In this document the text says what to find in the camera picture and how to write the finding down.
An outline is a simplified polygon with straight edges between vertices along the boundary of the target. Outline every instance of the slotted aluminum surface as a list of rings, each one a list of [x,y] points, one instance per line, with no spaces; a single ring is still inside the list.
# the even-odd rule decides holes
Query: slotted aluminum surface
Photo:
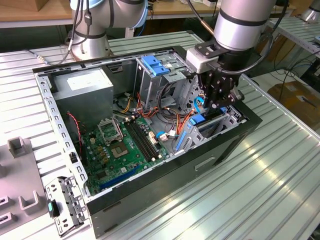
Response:
[[[115,54],[201,40],[187,32],[110,41]],[[65,47],[36,49],[58,62]],[[0,144],[22,136],[32,142],[44,185],[69,176],[24,51],[0,53]],[[146,209],[100,239],[307,239],[320,222],[319,137],[275,105],[249,79],[244,102],[262,119],[217,168]],[[59,239],[49,214],[2,235],[2,240]],[[89,220],[64,239],[94,239]]]
[[[277,20],[277,18],[271,19],[268,21],[268,25],[273,27]],[[276,32],[279,32],[312,54],[320,51],[320,44],[314,41],[315,37],[320,36],[319,23],[310,24],[297,17],[284,17]]]

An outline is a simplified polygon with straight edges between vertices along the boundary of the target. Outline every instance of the green circuit board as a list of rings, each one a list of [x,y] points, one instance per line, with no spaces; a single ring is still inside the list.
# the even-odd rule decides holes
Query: green circuit board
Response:
[[[152,131],[144,118],[138,118],[135,122],[142,131],[145,130],[146,135]],[[126,125],[123,122],[118,125],[123,134],[123,139],[113,141],[110,145],[105,144],[98,127],[82,136],[86,155],[84,168],[88,176],[86,185],[91,195],[99,193],[104,184],[111,187],[118,183],[117,181],[120,178],[123,181],[134,174],[147,170],[165,158],[169,158],[166,149],[158,143],[157,147],[154,146],[154,149],[161,157],[155,159],[155,161],[147,161],[137,147],[134,138],[130,136]],[[111,137],[117,133],[112,124],[101,129],[104,137]]]

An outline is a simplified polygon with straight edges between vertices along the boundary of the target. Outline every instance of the ram slot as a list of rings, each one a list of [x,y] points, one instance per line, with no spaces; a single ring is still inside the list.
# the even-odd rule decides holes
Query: ram slot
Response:
[[[127,123],[126,129],[147,162],[151,162],[152,158],[157,157],[157,152],[135,122]]]

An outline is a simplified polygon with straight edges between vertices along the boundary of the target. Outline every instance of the wooden shelf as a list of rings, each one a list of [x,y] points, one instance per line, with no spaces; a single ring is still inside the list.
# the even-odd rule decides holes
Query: wooden shelf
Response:
[[[194,7],[200,14],[209,14],[214,12],[214,7],[209,7],[202,3],[194,3]],[[72,18],[72,11],[68,0],[49,0],[38,12],[0,5],[0,12],[0,22],[62,20]],[[178,0],[172,2],[155,2],[153,7],[154,15],[179,15],[192,13],[193,12],[187,4],[183,4]]]

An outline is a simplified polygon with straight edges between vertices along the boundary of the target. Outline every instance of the motherboard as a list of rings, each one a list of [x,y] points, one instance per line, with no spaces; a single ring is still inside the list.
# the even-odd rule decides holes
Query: motherboard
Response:
[[[86,185],[92,195],[170,157],[161,143],[153,138],[154,133],[143,117],[120,123],[116,119],[113,121],[115,124],[97,127],[82,136],[82,158],[86,159],[81,161],[88,176]],[[122,137],[108,141],[117,134]]]

